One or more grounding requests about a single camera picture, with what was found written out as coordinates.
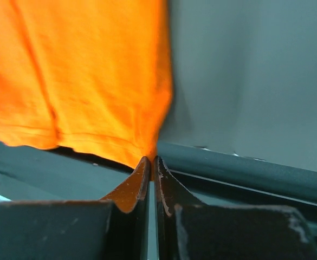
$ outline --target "orange fabric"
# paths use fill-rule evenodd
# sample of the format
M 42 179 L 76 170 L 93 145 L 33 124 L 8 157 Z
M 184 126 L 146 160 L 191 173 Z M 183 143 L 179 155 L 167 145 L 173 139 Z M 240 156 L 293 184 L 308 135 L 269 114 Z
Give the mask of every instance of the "orange fabric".
M 0 141 L 153 159 L 168 34 L 166 0 L 0 0 Z

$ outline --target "dark gray surface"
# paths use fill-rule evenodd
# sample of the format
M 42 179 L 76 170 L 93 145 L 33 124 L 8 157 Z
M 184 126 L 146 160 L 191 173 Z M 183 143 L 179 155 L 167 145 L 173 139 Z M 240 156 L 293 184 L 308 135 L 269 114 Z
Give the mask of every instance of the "dark gray surface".
M 317 172 L 163 142 L 170 169 L 317 204 Z
M 161 141 L 317 171 L 317 1 L 174 0 Z
M 0 195 L 13 200 L 98 199 L 119 185 L 127 173 L 94 166 L 30 147 L 7 147 L 0 143 Z M 234 201 L 193 191 L 212 205 Z M 150 185 L 148 258 L 157 259 L 153 183 Z M 312 230 L 317 226 L 311 223 Z

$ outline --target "gray wall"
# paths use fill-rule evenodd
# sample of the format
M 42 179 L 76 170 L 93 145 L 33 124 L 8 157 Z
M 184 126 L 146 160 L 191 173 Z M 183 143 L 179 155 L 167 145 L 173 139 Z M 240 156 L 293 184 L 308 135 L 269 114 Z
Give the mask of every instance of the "gray wall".
M 174 0 L 161 141 L 317 171 L 317 1 Z

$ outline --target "orange cloth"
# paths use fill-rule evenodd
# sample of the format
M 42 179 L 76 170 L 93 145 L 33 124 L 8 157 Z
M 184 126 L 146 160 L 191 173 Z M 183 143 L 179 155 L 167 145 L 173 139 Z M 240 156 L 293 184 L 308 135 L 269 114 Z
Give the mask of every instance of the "orange cloth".
M 168 36 L 166 0 L 0 0 L 0 141 L 153 159 Z

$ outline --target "orange shirt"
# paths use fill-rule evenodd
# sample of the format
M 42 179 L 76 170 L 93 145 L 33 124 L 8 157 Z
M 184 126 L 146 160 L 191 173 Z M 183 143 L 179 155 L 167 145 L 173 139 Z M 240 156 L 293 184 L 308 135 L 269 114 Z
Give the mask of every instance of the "orange shirt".
M 0 0 L 0 141 L 135 167 L 172 98 L 166 0 Z

